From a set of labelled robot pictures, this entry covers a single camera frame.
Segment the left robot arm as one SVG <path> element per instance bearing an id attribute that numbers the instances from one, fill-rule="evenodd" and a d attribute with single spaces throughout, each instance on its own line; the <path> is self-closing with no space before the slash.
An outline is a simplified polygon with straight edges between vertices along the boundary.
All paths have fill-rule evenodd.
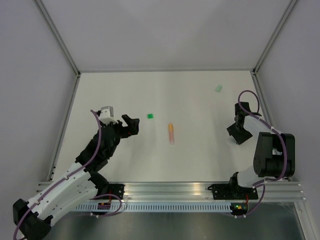
<path id="1" fill-rule="evenodd" d="M 83 202 L 107 199 L 123 204 L 122 194 L 113 191 L 108 180 L 99 171 L 114 155 L 122 139 L 139 133 L 138 118 L 122 115 L 114 120 L 106 110 L 94 111 L 98 125 L 92 137 L 75 162 L 58 180 L 29 200 L 18 199 L 12 206 L 16 228 L 13 239 L 21 234 L 24 240 L 42 240 L 52 227 Z"/>

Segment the orange highlighter pen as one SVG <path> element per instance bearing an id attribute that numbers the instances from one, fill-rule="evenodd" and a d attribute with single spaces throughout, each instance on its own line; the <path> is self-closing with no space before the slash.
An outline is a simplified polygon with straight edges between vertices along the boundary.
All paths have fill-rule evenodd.
<path id="1" fill-rule="evenodd" d="M 174 145 L 175 144 L 175 137 L 174 137 L 174 131 L 169 130 L 168 131 L 168 136 L 169 136 L 169 144 Z"/>

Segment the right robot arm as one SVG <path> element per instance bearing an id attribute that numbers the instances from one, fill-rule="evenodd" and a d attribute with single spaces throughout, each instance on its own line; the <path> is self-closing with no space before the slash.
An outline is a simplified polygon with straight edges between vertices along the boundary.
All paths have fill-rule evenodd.
<path id="1" fill-rule="evenodd" d="M 258 112 L 251 111 L 248 102 L 236 103 L 234 110 L 234 124 L 227 128 L 229 135 L 238 145 L 256 139 L 252 165 L 234 173 L 229 180 L 228 194 L 238 199 L 248 188 L 291 178 L 296 170 L 296 144 L 292 134 L 282 133 L 269 125 Z"/>

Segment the light green pen cap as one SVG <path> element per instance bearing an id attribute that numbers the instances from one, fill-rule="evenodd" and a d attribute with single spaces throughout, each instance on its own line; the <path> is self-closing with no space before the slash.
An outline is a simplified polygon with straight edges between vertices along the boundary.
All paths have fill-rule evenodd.
<path id="1" fill-rule="evenodd" d="M 216 88 L 215 88 L 215 91 L 217 93 L 219 93 L 221 90 L 222 90 L 223 86 L 222 85 L 218 85 Z"/>

